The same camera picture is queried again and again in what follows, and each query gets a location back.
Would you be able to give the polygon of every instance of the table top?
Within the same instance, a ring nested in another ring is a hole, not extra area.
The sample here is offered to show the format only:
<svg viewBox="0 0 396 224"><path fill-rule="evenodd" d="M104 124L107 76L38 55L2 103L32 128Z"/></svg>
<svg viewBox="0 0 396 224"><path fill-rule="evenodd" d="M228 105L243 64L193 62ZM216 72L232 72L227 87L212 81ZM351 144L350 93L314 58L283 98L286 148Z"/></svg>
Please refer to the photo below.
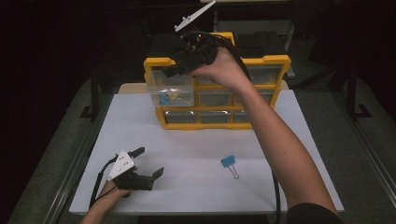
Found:
<svg viewBox="0 0 396 224"><path fill-rule="evenodd" d="M282 91L275 110L306 146L335 207L343 211L294 92ZM152 191L136 191L121 199L113 210L116 214L267 214L276 210L271 170L252 130L164 130L149 95L138 93L114 96L69 211L86 213L103 166L122 149L133 151L138 147L145 147L146 152L134 159L137 173L151 175L161 167L164 173ZM230 155L235 157L238 179L220 162ZM281 204L286 211L283 191Z"/></svg>

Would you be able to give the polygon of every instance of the sleeve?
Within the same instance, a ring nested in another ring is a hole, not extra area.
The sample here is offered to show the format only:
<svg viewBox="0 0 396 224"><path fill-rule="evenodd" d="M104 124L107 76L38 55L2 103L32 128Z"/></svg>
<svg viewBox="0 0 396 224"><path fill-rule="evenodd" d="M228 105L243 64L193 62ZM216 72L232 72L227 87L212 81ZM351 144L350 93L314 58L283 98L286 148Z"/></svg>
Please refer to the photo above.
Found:
<svg viewBox="0 0 396 224"><path fill-rule="evenodd" d="M299 203L289 209L286 224L343 224L339 216L314 203Z"/></svg>

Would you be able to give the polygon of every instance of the blue binder clip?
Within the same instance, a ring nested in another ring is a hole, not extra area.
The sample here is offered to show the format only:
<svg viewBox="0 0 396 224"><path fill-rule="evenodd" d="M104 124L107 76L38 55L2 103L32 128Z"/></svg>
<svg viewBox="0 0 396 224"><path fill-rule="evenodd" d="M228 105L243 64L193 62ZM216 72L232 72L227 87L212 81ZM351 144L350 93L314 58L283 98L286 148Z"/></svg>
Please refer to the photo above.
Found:
<svg viewBox="0 0 396 224"><path fill-rule="evenodd" d="M224 167L228 167L228 169L230 169L234 179L239 178L239 174L236 172L235 167L233 167L233 165L235 164L235 157L233 155L222 159L221 163Z"/></svg>

